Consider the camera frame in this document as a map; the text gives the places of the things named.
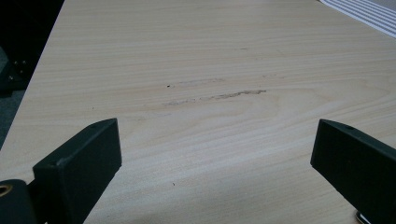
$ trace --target wood grain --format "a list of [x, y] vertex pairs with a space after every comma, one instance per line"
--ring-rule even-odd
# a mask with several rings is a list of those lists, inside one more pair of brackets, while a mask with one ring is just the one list
[[357, 223], [310, 164], [319, 119], [396, 146], [393, 38], [310, 0], [66, 0], [0, 179], [118, 118], [86, 223]]

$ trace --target ribbed white surface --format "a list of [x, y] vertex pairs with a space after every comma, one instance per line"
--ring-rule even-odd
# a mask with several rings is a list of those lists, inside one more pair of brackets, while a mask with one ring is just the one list
[[368, 0], [321, 0], [348, 16], [396, 37], [396, 11]]

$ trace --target wooden table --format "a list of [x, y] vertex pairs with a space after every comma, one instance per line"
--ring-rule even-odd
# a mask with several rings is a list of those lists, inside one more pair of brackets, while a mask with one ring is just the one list
[[357, 223], [310, 156], [319, 119], [396, 146], [396, 42], [313, 0], [66, 0], [0, 179], [109, 118], [86, 223]]

